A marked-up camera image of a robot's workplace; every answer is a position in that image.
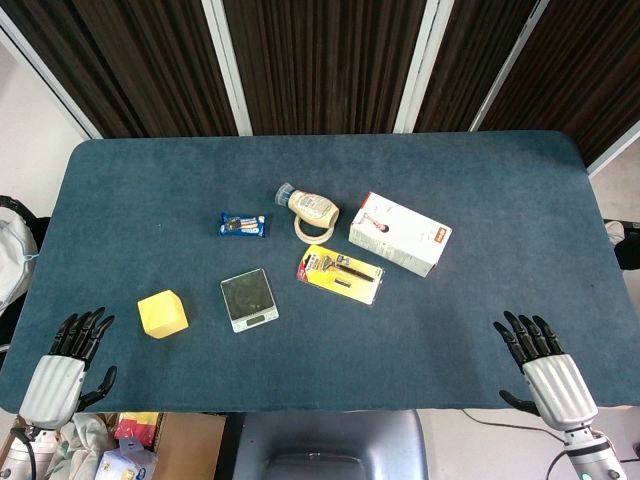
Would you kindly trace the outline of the grey chair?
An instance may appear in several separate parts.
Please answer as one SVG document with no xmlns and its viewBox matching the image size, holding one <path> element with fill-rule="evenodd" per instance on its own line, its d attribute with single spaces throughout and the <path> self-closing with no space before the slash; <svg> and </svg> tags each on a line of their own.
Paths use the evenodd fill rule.
<svg viewBox="0 0 640 480">
<path fill-rule="evenodd" d="M 232 480 L 428 480 L 415 410 L 244 417 Z"/>
</svg>

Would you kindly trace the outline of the small digital scale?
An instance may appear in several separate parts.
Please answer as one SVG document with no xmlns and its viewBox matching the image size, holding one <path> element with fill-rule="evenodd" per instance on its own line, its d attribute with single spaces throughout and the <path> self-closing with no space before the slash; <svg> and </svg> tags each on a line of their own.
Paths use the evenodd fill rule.
<svg viewBox="0 0 640 480">
<path fill-rule="evenodd" d="M 234 333 L 241 333 L 279 318 L 266 276 L 258 268 L 220 282 L 225 307 Z"/>
</svg>

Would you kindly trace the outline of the blue cookie packet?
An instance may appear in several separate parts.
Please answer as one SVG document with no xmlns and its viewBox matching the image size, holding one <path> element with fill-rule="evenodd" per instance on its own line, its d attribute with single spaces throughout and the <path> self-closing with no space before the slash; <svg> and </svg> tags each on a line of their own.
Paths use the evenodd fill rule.
<svg viewBox="0 0 640 480">
<path fill-rule="evenodd" d="M 264 215 L 235 215 L 222 212 L 218 234 L 221 236 L 241 236 L 265 238 L 267 223 Z"/>
</svg>

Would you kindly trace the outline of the brown cardboard box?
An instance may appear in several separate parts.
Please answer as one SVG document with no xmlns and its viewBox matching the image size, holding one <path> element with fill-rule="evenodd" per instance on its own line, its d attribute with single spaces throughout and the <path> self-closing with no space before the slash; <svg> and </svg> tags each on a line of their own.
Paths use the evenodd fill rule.
<svg viewBox="0 0 640 480">
<path fill-rule="evenodd" d="M 152 480 L 213 480 L 226 417 L 203 413 L 166 413 L 154 451 Z"/>
</svg>

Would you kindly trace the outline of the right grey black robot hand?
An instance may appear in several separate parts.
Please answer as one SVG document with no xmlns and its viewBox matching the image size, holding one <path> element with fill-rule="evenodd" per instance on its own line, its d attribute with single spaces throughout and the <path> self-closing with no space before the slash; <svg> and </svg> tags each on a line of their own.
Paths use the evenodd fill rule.
<svg viewBox="0 0 640 480">
<path fill-rule="evenodd" d="M 598 408 L 572 356 L 560 344 L 555 330 L 540 316 L 503 313 L 507 325 L 495 321 L 532 398 L 522 400 L 502 390 L 511 407 L 540 417 L 550 428 L 569 432 L 589 427 Z"/>
</svg>

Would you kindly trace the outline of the white fabric bag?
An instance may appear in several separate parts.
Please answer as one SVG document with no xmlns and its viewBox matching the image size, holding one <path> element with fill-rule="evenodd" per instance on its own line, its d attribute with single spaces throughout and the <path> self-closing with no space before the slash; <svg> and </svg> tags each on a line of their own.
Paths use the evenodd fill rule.
<svg viewBox="0 0 640 480">
<path fill-rule="evenodd" d="M 0 316 L 28 290 L 38 255 L 25 219 L 17 213 L 10 221 L 0 218 Z"/>
</svg>

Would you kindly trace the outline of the yellow sponge block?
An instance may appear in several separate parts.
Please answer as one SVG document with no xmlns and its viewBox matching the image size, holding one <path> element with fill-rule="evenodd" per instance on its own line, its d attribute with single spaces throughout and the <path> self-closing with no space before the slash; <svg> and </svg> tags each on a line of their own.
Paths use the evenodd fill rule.
<svg viewBox="0 0 640 480">
<path fill-rule="evenodd" d="M 144 332 L 162 339 L 189 327 L 187 316 L 179 296 L 172 290 L 164 290 L 137 302 Z"/>
</svg>

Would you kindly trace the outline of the pale crumpled cloth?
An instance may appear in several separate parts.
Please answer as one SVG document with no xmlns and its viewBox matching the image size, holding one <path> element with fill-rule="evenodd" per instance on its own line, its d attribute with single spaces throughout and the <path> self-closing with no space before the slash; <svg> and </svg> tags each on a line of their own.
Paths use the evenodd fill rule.
<svg viewBox="0 0 640 480">
<path fill-rule="evenodd" d="M 94 480 L 104 453 L 115 448 L 102 414 L 76 413 L 59 430 L 45 480 Z"/>
</svg>

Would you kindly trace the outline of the dark slatted screen panel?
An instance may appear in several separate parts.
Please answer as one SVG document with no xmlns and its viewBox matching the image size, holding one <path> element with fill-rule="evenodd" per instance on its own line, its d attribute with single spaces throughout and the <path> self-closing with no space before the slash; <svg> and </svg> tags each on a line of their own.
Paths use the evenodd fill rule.
<svg viewBox="0 0 640 480">
<path fill-rule="evenodd" d="M 427 0 L 396 133 L 468 131 L 540 0 Z"/>
<path fill-rule="evenodd" d="M 238 133 L 202 0 L 0 0 L 104 138 Z"/>
<path fill-rule="evenodd" d="M 640 0 L 543 0 L 482 130 L 557 130 L 591 166 L 640 121 Z"/>
<path fill-rule="evenodd" d="M 241 136 L 411 133 L 455 0 L 201 0 Z"/>
</svg>

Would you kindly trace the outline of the blue white package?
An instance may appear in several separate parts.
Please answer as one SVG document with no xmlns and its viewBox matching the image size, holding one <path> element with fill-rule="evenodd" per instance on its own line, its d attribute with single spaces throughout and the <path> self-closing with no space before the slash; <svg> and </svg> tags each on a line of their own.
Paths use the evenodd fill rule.
<svg viewBox="0 0 640 480">
<path fill-rule="evenodd" d="M 146 449 L 107 451 L 94 480 L 152 480 L 156 464 L 156 455 Z"/>
</svg>

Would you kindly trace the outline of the red yellow package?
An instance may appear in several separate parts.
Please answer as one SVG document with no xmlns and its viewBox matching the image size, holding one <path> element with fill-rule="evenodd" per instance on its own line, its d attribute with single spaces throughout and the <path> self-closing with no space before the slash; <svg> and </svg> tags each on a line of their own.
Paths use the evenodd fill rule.
<svg viewBox="0 0 640 480">
<path fill-rule="evenodd" d="M 134 437 L 144 447 L 151 447 L 156 434 L 159 412 L 121 412 L 118 416 L 114 437 Z"/>
</svg>

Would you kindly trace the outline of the blue table cloth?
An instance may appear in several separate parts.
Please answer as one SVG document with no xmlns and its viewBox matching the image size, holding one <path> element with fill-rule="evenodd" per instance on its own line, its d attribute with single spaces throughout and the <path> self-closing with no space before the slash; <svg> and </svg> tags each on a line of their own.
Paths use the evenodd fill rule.
<svg viewBox="0 0 640 480">
<path fill-rule="evenodd" d="M 284 183 L 339 208 L 329 229 Z M 374 192 L 452 229 L 425 277 L 349 242 Z M 221 236 L 222 212 L 265 238 Z M 382 267 L 369 306 L 297 279 L 311 245 Z M 279 318 L 234 333 L 220 282 L 258 268 Z M 148 336 L 137 302 L 175 292 L 189 327 Z M 92 140 L 70 156 L 0 369 L 16 412 L 71 314 L 115 317 L 87 373 L 100 411 L 498 408 L 527 386 L 493 323 L 538 315 L 601 406 L 640 406 L 640 318 L 571 138 L 556 131 Z"/>
</svg>

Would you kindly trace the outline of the beige sauce squeeze bottle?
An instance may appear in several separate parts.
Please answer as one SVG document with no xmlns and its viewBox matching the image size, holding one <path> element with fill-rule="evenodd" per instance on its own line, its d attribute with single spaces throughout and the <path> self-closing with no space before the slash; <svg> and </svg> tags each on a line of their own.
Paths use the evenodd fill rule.
<svg viewBox="0 0 640 480">
<path fill-rule="evenodd" d="M 309 193 L 284 183 L 277 190 L 275 204 L 287 207 L 305 223 L 323 228 L 332 228 L 339 216 L 339 208 L 328 198 Z"/>
</svg>

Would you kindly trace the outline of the white cardboard product box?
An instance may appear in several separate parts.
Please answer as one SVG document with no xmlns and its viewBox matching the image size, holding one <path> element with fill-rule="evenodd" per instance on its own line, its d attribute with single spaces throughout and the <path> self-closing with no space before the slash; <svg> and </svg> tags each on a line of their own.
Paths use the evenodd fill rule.
<svg viewBox="0 0 640 480">
<path fill-rule="evenodd" d="M 348 240 L 425 278 L 451 234 L 450 227 L 369 192 L 351 222 Z"/>
</svg>

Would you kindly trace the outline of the yellow razor blister pack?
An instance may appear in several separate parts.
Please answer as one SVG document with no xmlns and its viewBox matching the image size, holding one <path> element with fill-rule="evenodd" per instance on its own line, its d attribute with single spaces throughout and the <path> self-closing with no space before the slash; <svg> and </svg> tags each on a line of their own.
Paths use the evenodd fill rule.
<svg viewBox="0 0 640 480">
<path fill-rule="evenodd" d="M 311 245 L 299 262 L 296 276 L 305 284 L 371 306 L 384 269 L 321 245 Z"/>
</svg>

